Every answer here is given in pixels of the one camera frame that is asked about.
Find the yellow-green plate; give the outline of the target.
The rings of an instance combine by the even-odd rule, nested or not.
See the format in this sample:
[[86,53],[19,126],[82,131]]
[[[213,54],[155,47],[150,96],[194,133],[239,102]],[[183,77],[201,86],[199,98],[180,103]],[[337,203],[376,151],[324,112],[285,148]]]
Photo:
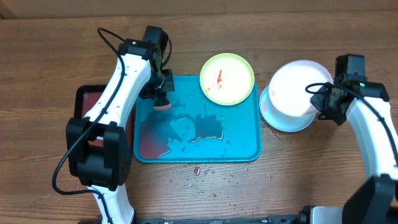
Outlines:
[[208,59],[200,71],[200,86],[212,102],[232,106],[243,102],[254,88],[254,71],[243,57],[217,54]]

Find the pink-white plate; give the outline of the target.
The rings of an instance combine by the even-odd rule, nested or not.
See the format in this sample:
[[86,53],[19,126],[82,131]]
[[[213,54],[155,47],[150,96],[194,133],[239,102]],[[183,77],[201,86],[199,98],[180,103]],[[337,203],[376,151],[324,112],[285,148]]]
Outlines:
[[283,114],[293,117],[313,115],[317,113],[310,102],[313,95],[305,88],[332,81],[323,65],[311,60],[296,60],[275,72],[269,84],[269,96],[273,106]]

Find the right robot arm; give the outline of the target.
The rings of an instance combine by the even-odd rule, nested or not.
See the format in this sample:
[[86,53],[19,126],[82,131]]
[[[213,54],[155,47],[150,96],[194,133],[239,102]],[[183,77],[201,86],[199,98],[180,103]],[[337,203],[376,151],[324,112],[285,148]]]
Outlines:
[[320,119],[351,125],[361,152],[366,181],[342,207],[312,207],[308,223],[397,223],[397,133],[383,84],[318,83],[311,103]]

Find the light blue plate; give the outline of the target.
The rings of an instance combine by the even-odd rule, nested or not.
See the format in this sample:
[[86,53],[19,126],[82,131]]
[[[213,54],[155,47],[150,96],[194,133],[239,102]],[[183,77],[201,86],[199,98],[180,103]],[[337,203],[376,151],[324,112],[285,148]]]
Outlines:
[[315,119],[315,114],[304,117],[288,116],[271,103],[269,87],[266,86],[259,98],[259,109],[265,121],[279,131],[294,133],[307,128]]

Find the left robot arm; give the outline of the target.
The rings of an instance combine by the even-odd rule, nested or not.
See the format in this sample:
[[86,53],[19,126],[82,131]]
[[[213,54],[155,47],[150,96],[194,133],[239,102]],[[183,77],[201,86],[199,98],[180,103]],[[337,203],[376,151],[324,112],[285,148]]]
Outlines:
[[155,110],[167,110],[167,93],[174,90],[172,73],[164,69],[171,40],[125,39],[115,53],[118,57],[113,76],[98,101],[82,118],[67,123],[67,153],[59,162],[56,177],[64,162],[72,176],[78,177],[99,206],[102,223],[134,223],[136,214],[129,202],[125,181],[132,152],[125,128],[138,98],[155,101]]

